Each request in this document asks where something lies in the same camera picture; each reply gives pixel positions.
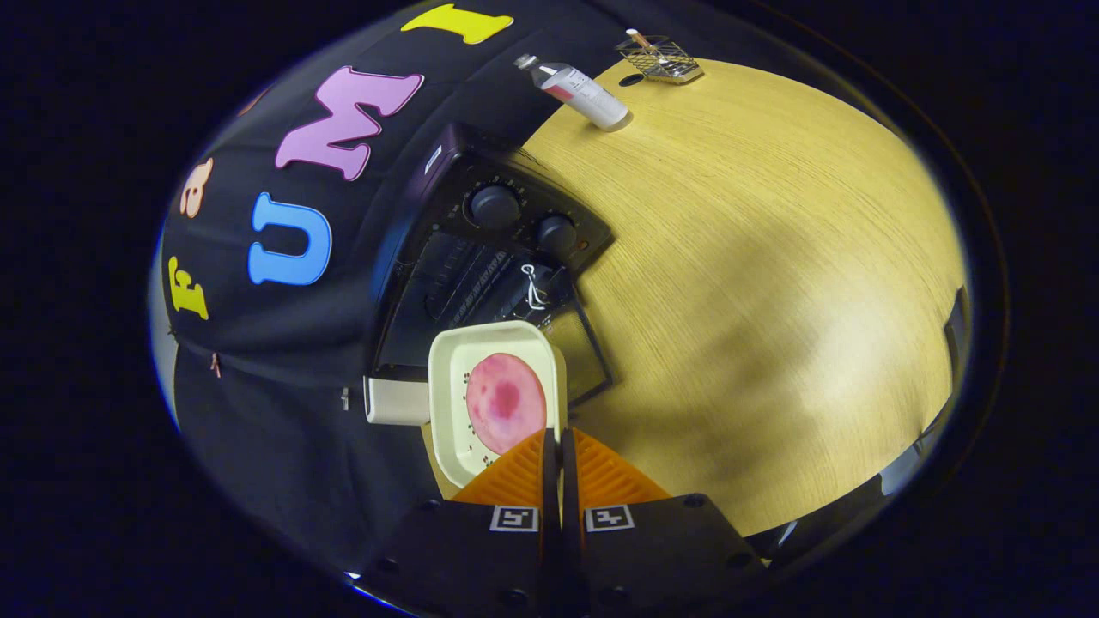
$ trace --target table surface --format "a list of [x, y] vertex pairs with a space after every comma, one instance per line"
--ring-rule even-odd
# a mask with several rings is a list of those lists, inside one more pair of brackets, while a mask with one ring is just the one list
[[615, 234], [578, 288], [618, 384], [573, 424], [753, 534], [854, 489], [932, 421], [966, 268], [901, 139], [808, 86], [699, 63], [685, 86], [622, 87], [623, 60], [596, 80], [629, 126], [563, 107], [524, 147]]

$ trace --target letter m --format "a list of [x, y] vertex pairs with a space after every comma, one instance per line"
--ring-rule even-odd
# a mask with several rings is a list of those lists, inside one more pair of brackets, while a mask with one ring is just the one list
[[370, 146], [358, 144], [346, 148], [336, 144], [381, 133], [381, 125], [358, 106], [370, 106], [381, 115], [392, 115], [409, 102], [421, 84], [422, 75], [392, 77], [341, 67], [317, 89], [317, 100], [332, 115], [287, 133], [275, 154], [275, 167], [281, 169], [292, 161], [301, 161], [335, 167], [343, 172], [344, 180], [358, 178], [370, 158]]

